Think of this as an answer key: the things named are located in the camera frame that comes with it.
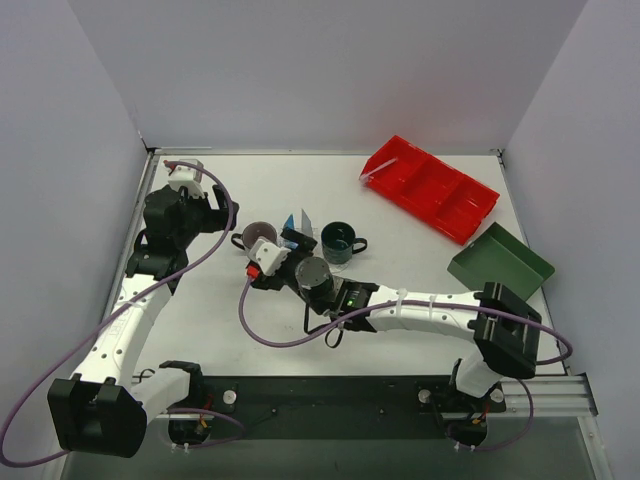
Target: screw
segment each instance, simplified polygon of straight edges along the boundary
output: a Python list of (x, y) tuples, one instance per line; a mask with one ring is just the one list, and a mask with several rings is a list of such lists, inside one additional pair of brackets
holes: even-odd
[(491, 392), (491, 395), (489, 395), (489, 397), (496, 403), (502, 403), (502, 401), (504, 400), (504, 393), (502, 392), (502, 390), (496, 388), (493, 392)]
[(427, 389), (422, 389), (418, 392), (418, 401), (420, 403), (429, 403), (429, 398), (431, 398), (431, 392)]
[(222, 401), (227, 405), (236, 403), (237, 394), (233, 390), (227, 390), (222, 394)]

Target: white floor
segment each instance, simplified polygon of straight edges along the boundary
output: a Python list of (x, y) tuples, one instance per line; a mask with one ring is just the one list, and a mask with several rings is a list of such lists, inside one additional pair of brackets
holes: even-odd
[[(366, 252), (354, 258), (342, 276), (410, 291), (465, 291), (447, 272), (462, 247), (421, 223), (375, 192), (361, 187), (358, 176), (366, 156), (230, 155), (197, 157), (229, 189), (240, 204), (237, 232), (264, 220), (280, 228), (300, 208), (314, 227), (334, 220), (354, 226), (369, 240)], [(497, 221), (516, 237), (522, 235), (502, 170), (492, 156), (443, 156), (443, 161), (501, 194), (476, 233)], [(153, 189), (166, 184), (159, 167)], [(211, 182), (203, 180), (210, 190)], [(219, 234), (200, 235), (189, 248), (193, 261)], [(449, 374), (454, 361), (473, 348), (461, 340), (431, 334), (395, 331), (346, 332), (336, 350), (318, 339), (300, 347), (272, 349), (251, 340), (238, 321), (238, 298), (245, 282), (246, 258), (230, 242), (186, 275), (158, 318), (140, 356), (137, 370), (165, 360), (200, 363), (206, 375), (430, 375)], [(290, 291), (252, 290), (247, 318), (254, 330), (274, 341), (300, 338), (303, 304)], [(529, 302), (549, 325), (540, 292)], [(539, 359), (556, 356), (552, 338), (541, 336)], [(562, 374), (561, 365), (538, 368), (539, 374)]]

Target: white wall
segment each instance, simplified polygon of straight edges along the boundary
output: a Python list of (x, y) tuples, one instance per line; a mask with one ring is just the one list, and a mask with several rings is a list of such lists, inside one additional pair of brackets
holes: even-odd
[(590, 0), (507, 147), (545, 293), (618, 480), (640, 472), (640, 2)]
[(150, 146), (504, 147), (585, 0), (69, 0)]
[[(27, 385), (99, 321), (145, 161), (64, 0), (0, 2), (0, 158), (4, 421)], [(14, 459), (49, 452), (46, 388), (9, 431)], [(6, 480), (40, 474), (0, 466)]]

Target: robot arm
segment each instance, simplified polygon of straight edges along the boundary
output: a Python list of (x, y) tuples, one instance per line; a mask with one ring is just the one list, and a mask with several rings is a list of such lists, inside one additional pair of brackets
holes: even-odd
[[(136, 238), (114, 310), (188, 264), (187, 247), (200, 233), (222, 230), (229, 217), (224, 195), (214, 186), (219, 208), (211, 208), (195, 169), (177, 167), (168, 185), (150, 193), (145, 229)], [(233, 204), (233, 221), (238, 205)], [(65, 450), (133, 456), (146, 426), (176, 402), (202, 406), (202, 373), (196, 364), (165, 362), (149, 381), (131, 386), (145, 341), (174, 294), (180, 278), (131, 304), (98, 336), (70, 379), (56, 379), (47, 399)]]
[[(316, 241), (285, 228), (283, 238), (296, 245), (282, 248), (259, 239), (248, 253), (256, 278), (252, 287), (292, 289), (317, 314), (337, 319), (341, 315), (394, 302), (389, 307), (356, 316), (345, 330), (382, 332), (412, 330), (457, 337), (471, 342), (473, 352), (454, 365), (452, 384), (461, 395), (485, 398), (503, 376), (526, 379), (535, 376), (539, 331), (501, 317), (467, 310), (432, 308), (433, 303), (488, 307), (541, 322), (540, 315), (509, 289), (487, 283), (481, 292), (461, 295), (410, 293), (374, 283), (363, 283), (331, 274), (327, 263), (313, 256)], [(412, 301), (423, 302), (411, 305)]]

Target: green tray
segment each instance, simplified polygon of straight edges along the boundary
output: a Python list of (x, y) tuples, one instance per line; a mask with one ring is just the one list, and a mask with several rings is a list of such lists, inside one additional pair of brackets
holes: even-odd
[(499, 282), (523, 300), (529, 299), (555, 268), (498, 223), (451, 260), (449, 273), (471, 290)]

